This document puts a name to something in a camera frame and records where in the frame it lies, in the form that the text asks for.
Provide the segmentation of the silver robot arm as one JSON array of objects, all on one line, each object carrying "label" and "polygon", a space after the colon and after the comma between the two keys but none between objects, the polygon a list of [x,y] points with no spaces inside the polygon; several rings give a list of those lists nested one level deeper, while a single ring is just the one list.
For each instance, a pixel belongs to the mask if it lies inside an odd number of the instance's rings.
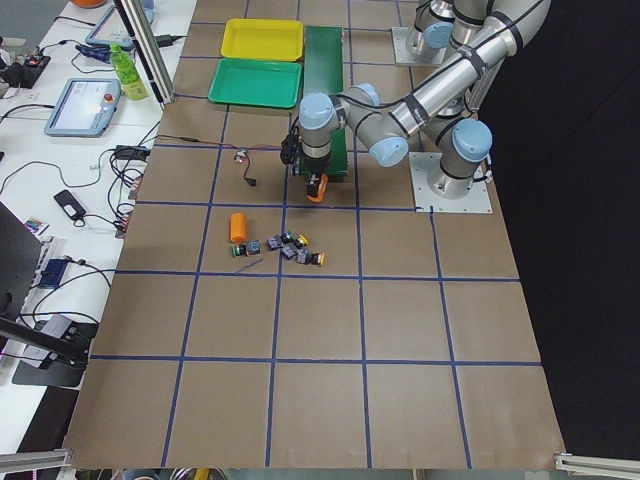
[{"label": "silver robot arm", "polygon": [[312,92],[281,144],[280,158],[307,177],[310,200],[323,198],[334,132],[350,128],[374,160],[391,167],[407,157],[410,138],[425,133],[442,154],[428,186],[447,199],[464,197],[492,145],[490,129],[464,117],[482,103],[504,60],[523,49],[543,25],[547,1],[441,1],[448,34],[432,43],[443,62],[403,97],[384,104],[368,83],[335,94]]},{"label": "silver robot arm", "polygon": [[453,1],[420,1],[415,10],[414,31],[409,46],[417,55],[445,48],[453,31]]}]

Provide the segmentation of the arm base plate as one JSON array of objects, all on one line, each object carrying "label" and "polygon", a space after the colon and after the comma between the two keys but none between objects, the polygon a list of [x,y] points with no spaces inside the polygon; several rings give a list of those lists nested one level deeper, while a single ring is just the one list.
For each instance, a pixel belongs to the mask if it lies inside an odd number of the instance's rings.
[{"label": "arm base plate", "polygon": [[491,214],[488,184],[477,165],[473,176],[454,179],[440,165],[442,154],[410,152],[409,165],[415,210],[423,213]]},{"label": "arm base plate", "polygon": [[444,59],[452,27],[434,24],[424,32],[413,27],[393,27],[395,63],[402,66],[437,66]]}]

